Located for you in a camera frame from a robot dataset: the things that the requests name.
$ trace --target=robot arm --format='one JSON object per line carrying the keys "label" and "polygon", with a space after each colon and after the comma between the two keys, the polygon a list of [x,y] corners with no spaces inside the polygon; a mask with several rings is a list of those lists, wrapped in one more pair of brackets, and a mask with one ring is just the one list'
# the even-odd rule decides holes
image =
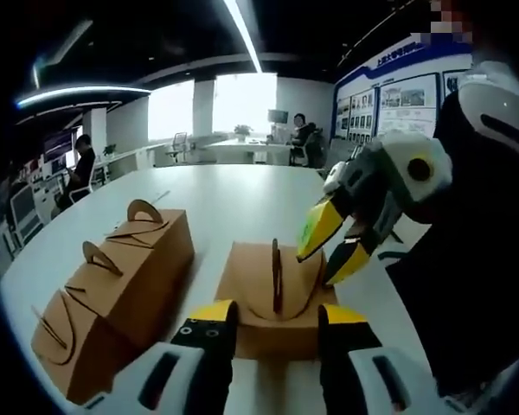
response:
{"label": "robot arm", "polygon": [[376,138],[356,159],[337,163],[330,171],[325,197],[306,221],[298,261],[321,248],[349,215],[359,215],[363,231],[336,248],[323,283],[342,281],[367,264],[402,213],[451,183],[452,161],[438,139],[403,132]]}

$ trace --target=white column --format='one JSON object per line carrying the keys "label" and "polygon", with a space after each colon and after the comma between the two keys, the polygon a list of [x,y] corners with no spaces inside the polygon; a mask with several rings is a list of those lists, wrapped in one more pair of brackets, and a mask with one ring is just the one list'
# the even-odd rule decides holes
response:
{"label": "white column", "polygon": [[94,108],[83,115],[83,134],[88,134],[92,140],[97,159],[107,146],[106,142],[106,109]]}
{"label": "white column", "polygon": [[206,80],[194,84],[192,135],[210,136],[213,126],[215,81]]}

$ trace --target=poster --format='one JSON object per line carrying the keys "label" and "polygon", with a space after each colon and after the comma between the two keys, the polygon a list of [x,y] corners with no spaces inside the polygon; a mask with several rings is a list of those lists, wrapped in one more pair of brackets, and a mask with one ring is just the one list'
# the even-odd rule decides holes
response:
{"label": "poster", "polygon": [[346,139],[348,127],[353,119],[350,115],[350,97],[339,99],[336,107],[336,131],[335,138]]}
{"label": "poster", "polygon": [[442,73],[444,77],[444,98],[458,90],[458,83],[465,71],[450,71]]}
{"label": "poster", "polygon": [[399,130],[432,137],[438,104],[436,79],[436,74],[429,74],[382,86],[377,135]]}
{"label": "poster", "polygon": [[349,140],[359,144],[362,134],[371,134],[375,116],[375,90],[370,89],[351,97],[349,115]]}

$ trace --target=man sitting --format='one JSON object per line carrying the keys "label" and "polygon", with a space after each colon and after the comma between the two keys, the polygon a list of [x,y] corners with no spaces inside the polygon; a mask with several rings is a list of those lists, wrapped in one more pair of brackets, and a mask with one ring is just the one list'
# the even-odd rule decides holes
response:
{"label": "man sitting", "polygon": [[304,154],[308,157],[308,165],[307,167],[316,167],[315,159],[318,157],[319,149],[318,143],[308,143],[306,144],[307,139],[313,134],[317,127],[314,123],[306,124],[305,115],[298,113],[294,116],[294,125],[296,126],[296,137],[292,139],[292,145],[294,146],[291,149],[291,161],[290,165],[295,165],[294,159],[296,157],[302,157]]}
{"label": "man sitting", "polygon": [[[67,169],[69,173],[69,183],[64,193],[56,200],[56,206],[52,210],[52,219],[73,204],[69,198],[69,194],[74,190],[87,187],[92,178],[90,175],[93,172],[94,159],[96,156],[94,155],[90,136],[83,134],[77,138],[75,149],[79,153],[80,159],[77,163],[77,167],[75,167],[75,171]],[[84,196],[86,196],[86,194],[81,192],[77,200],[82,199]]]}

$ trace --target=desk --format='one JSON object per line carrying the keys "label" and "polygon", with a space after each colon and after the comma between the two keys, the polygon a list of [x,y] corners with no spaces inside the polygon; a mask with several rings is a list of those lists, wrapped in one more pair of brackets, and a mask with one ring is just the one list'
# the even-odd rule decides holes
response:
{"label": "desk", "polygon": [[212,150],[218,164],[245,164],[250,163],[250,153],[266,152],[268,163],[278,166],[288,166],[290,158],[290,145],[266,144],[265,139],[249,138],[240,141],[238,138],[221,141],[204,147]]}
{"label": "desk", "polygon": [[[196,256],[189,275],[192,285],[172,326],[176,329],[190,311],[212,303],[233,241],[270,244],[278,238],[283,245],[296,245],[307,212],[323,195],[322,188],[323,180],[313,169],[253,165],[147,169],[99,188],[39,232],[1,281],[6,315],[30,366],[64,411],[73,407],[30,348],[37,324],[30,307],[44,310],[54,291],[83,262],[82,242],[102,242],[126,219],[126,207],[133,199],[187,211]],[[347,220],[329,241],[326,254],[350,224]],[[367,316],[386,345],[405,350],[428,367],[406,309],[376,259],[339,284],[336,293],[341,304]],[[233,368],[226,414],[324,413],[318,361],[281,365],[235,359]]]}
{"label": "desk", "polygon": [[131,167],[124,167],[119,172],[119,176],[126,175],[133,170],[151,169],[155,163],[154,150],[160,147],[164,147],[165,143],[147,145],[140,149],[127,151],[125,153],[116,154],[110,157],[101,157],[100,161],[94,164],[95,169],[103,169],[108,167],[110,164],[119,162],[121,160],[128,159],[129,157],[135,157],[135,163]]}

